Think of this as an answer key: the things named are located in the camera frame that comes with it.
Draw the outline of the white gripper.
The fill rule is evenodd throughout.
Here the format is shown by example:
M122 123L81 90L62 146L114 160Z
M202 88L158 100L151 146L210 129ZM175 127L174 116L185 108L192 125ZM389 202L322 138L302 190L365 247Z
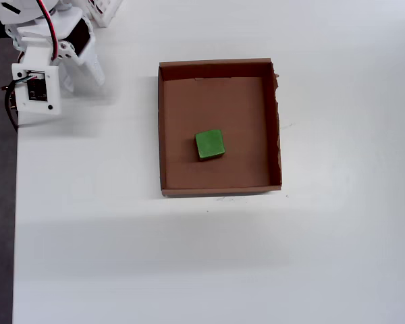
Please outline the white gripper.
M42 67L59 65L60 87L66 92L82 92L84 69L98 86L104 85L94 28L79 7L54 9L49 19L6 24L5 31L20 52L18 63L27 60Z

